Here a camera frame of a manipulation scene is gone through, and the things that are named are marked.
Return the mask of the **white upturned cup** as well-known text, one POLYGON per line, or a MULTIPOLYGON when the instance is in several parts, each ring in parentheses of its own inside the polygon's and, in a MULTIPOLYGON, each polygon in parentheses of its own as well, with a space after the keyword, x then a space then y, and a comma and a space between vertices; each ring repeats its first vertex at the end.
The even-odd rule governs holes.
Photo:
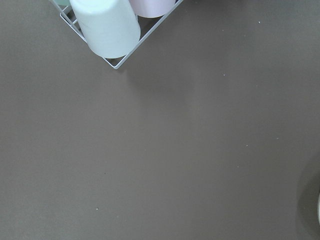
POLYGON ((140 25, 128 0, 71 0, 73 12, 89 48, 116 59, 139 42, 140 25))

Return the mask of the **pink upturned cup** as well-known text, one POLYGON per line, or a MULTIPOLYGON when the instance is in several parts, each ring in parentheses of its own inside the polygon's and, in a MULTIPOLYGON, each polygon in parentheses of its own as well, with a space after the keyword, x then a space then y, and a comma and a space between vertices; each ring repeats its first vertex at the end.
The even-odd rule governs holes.
POLYGON ((157 18, 167 14, 175 0, 129 0, 134 13, 144 18, 157 18))

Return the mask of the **mint green upturned cup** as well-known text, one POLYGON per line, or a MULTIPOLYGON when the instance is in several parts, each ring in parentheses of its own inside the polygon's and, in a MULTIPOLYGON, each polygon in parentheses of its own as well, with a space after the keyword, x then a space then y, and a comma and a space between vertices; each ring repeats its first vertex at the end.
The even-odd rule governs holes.
POLYGON ((70 0, 54 0, 56 4, 59 6, 69 6, 70 5, 70 0))

